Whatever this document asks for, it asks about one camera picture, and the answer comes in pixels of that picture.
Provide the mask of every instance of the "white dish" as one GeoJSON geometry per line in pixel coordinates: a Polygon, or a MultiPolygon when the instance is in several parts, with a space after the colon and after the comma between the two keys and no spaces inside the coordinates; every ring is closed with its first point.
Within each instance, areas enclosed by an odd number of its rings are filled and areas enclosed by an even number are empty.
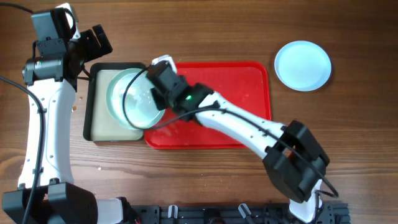
{"type": "Polygon", "coordinates": [[[316,90],[331,74],[331,62],[326,52],[303,40],[283,46],[276,55],[274,66],[279,80],[297,91],[316,90]]]}

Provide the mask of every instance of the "red tray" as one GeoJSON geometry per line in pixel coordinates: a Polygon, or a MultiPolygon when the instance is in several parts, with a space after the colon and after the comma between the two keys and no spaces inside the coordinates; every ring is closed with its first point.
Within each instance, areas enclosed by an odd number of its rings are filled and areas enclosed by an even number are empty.
{"type": "MultiPolygon", "coordinates": [[[[177,63],[179,75],[219,92],[231,103],[265,119],[271,119],[267,70],[258,62],[177,63]]],[[[167,109],[159,124],[174,118],[167,109]]],[[[244,146],[230,137],[190,121],[176,121],[148,130],[144,139],[155,149],[224,149],[244,146]]]]}

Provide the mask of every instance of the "black tray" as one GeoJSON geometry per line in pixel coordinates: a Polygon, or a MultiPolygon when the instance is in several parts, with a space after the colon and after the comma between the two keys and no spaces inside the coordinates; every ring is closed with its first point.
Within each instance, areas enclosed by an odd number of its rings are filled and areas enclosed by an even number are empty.
{"type": "Polygon", "coordinates": [[[91,140],[91,122],[93,118],[93,107],[95,98],[95,86],[97,73],[101,70],[124,70],[128,68],[141,68],[144,69],[146,66],[139,62],[116,62],[116,63],[95,63],[91,66],[90,75],[91,79],[88,84],[87,91],[87,103],[86,103],[86,115],[85,123],[83,127],[83,137],[87,141],[91,140]]]}

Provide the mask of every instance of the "cable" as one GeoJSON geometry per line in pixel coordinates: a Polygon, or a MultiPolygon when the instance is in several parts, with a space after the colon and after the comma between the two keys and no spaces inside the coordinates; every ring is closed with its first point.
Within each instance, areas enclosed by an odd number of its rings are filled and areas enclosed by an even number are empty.
{"type": "Polygon", "coordinates": [[[87,77],[77,77],[77,79],[86,80],[86,81],[90,80],[90,78],[87,78],[87,77]]]}
{"type": "Polygon", "coordinates": [[[315,216],[312,220],[312,223],[315,224],[318,221],[319,217],[319,198],[320,198],[320,191],[316,190],[315,191],[315,197],[316,197],[316,202],[315,202],[315,216]]]}
{"type": "Polygon", "coordinates": [[[30,14],[33,14],[33,10],[25,8],[24,6],[20,6],[18,4],[13,4],[13,3],[8,3],[8,2],[0,2],[0,6],[14,7],[16,9],[20,9],[20,10],[23,10],[25,12],[29,12],[30,14]]]}
{"type": "Polygon", "coordinates": [[[256,127],[258,130],[264,132],[266,135],[269,135],[271,138],[275,139],[277,142],[279,142],[279,143],[280,143],[281,145],[283,145],[285,148],[287,148],[288,150],[290,150],[295,156],[297,156],[299,159],[301,159],[301,160],[305,163],[306,166],[308,166],[312,171],[314,171],[314,173],[316,173],[316,175],[317,175],[319,178],[321,178],[322,181],[324,181],[324,183],[328,186],[328,188],[333,192],[333,194],[331,194],[331,193],[329,193],[329,192],[322,192],[322,193],[323,193],[323,194],[326,194],[326,195],[328,195],[328,196],[330,196],[330,197],[333,197],[333,198],[338,198],[338,192],[337,192],[337,190],[334,188],[334,186],[329,182],[329,180],[328,180],[319,170],[317,170],[317,168],[315,168],[311,163],[309,163],[307,160],[305,160],[296,150],[294,150],[292,147],[290,147],[288,144],[286,144],[286,143],[285,143],[284,141],[282,141],[280,138],[278,138],[277,136],[275,136],[274,134],[272,134],[272,133],[269,132],[268,130],[264,129],[264,128],[261,127],[260,125],[258,125],[258,124],[256,124],[256,123],[252,122],[251,120],[249,120],[249,119],[245,118],[244,116],[242,116],[242,115],[240,115],[240,114],[237,114],[237,113],[235,113],[235,112],[228,111],[228,110],[226,110],[226,109],[221,109],[221,108],[204,107],[204,108],[199,108],[199,109],[197,109],[197,110],[192,110],[192,111],[189,111],[189,112],[187,112],[187,113],[181,114],[180,116],[178,116],[178,117],[176,117],[176,118],[174,118],[174,119],[171,119],[171,120],[169,120],[169,121],[167,121],[167,122],[165,122],[165,123],[163,123],[163,124],[160,124],[160,125],[158,125],[158,126],[153,126],[153,127],[150,127],[150,128],[139,128],[139,127],[133,125],[133,124],[131,123],[131,121],[129,120],[129,118],[127,117],[127,114],[126,114],[126,105],[125,105],[125,104],[126,104],[127,91],[129,90],[129,88],[130,88],[130,86],[132,85],[132,83],[138,78],[138,76],[141,75],[142,73],[144,73],[144,71],[146,71],[146,70],[147,70],[147,68],[141,70],[141,71],[140,71],[139,73],[137,73],[137,75],[129,82],[129,84],[128,84],[127,87],[126,87],[126,91],[124,91],[123,98],[122,98],[123,115],[124,115],[125,119],[128,121],[128,123],[129,123],[133,128],[138,129],[138,130],[153,130],[153,129],[159,129],[159,128],[163,128],[164,126],[167,126],[167,125],[169,125],[169,124],[171,124],[171,123],[173,123],[173,122],[175,122],[175,121],[177,121],[177,120],[179,120],[179,119],[181,119],[181,118],[183,118],[183,117],[186,117],[186,116],[191,115],[191,114],[203,112],[203,111],[210,111],[210,110],[212,110],[212,111],[221,111],[222,113],[231,114],[231,115],[233,115],[233,116],[235,116],[235,117],[237,117],[237,118],[240,118],[240,119],[242,119],[243,121],[245,121],[245,122],[251,124],[252,126],[256,127]]]}
{"type": "Polygon", "coordinates": [[[35,40],[32,44],[32,58],[36,58],[36,45],[38,40],[35,40]]]}
{"type": "Polygon", "coordinates": [[[85,65],[81,65],[81,70],[88,76],[88,78],[92,78],[90,73],[86,70],[85,65]]]}
{"type": "Polygon", "coordinates": [[[34,173],[34,178],[33,178],[32,189],[30,190],[28,203],[27,203],[27,206],[25,209],[24,219],[22,220],[22,223],[26,224],[28,221],[28,218],[29,218],[30,210],[32,209],[34,195],[35,195],[37,183],[38,183],[39,177],[40,177],[40,168],[42,165],[42,154],[43,154],[43,147],[44,147],[44,122],[45,122],[44,113],[45,112],[43,109],[43,105],[41,104],[41,102],[39,101],[37,96],[35,96],[30,90],[28,90],[27,88],[23,87],[22,85],[20,85],[16,82],[8,80],[7,78],[0,77],[0,80],[6,82],[8,84],[11,84],[11,85],[17,87],[18,89],[24,91],[25,93],[27,93],[35,101],[35,103],[38,107],[38,113],[40,114],[40,116],[39,116],[40,117],[39,146],[37,148],[35,173],[34,173]]]}

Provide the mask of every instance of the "wooden table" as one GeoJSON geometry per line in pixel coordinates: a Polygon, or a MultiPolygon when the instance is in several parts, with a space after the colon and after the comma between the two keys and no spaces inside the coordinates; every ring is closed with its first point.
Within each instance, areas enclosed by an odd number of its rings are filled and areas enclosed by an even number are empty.
{"type": "MultiPolygon", "coordinates": [[[[20,4],[33,10],[62,3],[20,4]]],[[[272,115],[305,123],[331,159],[327,177],[349,204],[353,223],[398,222],[397,1],[71,0],[80,30],[102,24],[113,53],[95,62],[256,60],[269,71],[272,115]],[[284,86],[277,51],[294,40],[325,49],[333,64],[323,88],[284,86]]],[[[0,74],[22,83],[36,39],[28,13],[0,8],[0,74]]],[[[156,151],[144,141],[87,142],[82,137],[87,82],[78,81],[70,159],[77,186],[134,205],[237,205],[287,202],[247,149],[156,151]]],[[[0,192],[17,187],[27,144],[29,105],[0,82],[0,192]]],[[[0,223],[11,223],[1,210],[0,223]]]]}

